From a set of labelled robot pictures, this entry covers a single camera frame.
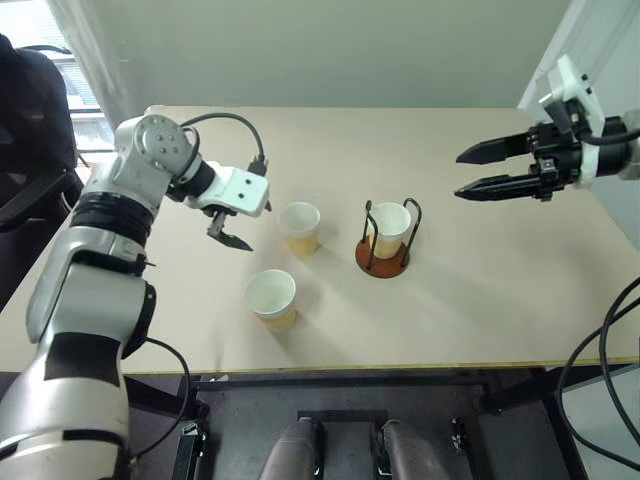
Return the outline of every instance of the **chair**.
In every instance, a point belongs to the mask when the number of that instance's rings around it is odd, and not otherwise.
[[[64,80],[0,34],[0,232],[69,213],[82,190]]]

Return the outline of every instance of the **tabletop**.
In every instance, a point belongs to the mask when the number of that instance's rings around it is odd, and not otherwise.
[[[208,107],[150,108],[178,121]],[[235,217],[227,232],[254,252],[205,234],[209,219],[165,200],[147,244],[158,292],[149,334],[174,345],[195,372],[273,369],[554,365],[599,326],[637,274],[640,255],[588,191],[567,188],[549,203],[525,198],[474,203],[453,191],[480,177],[525,173],[531,159],[459,165],[467,147],[520,133],[512,109],[237,108],[258,128],[270,161],[274,211]],[[246,168],[255,143],[243,125],[197,125],[205,160]],[[407,270],[393,279],[355,263],[364,205],[415,198],[422,225]],[[318,251],[287,250],[277,214],[292,201],[322,216]],[[34,347],[24,315],[45,250],[0,314],[0,370],[24,368]],[[299,315],[271,332],[243,303],[255,273],[295,278]],[[637,356],[640,313],[612,329],[611,357]],[[593,346],[584,361],[593,361]],[[177,372],[153,345],[123,362],[125,372]]]

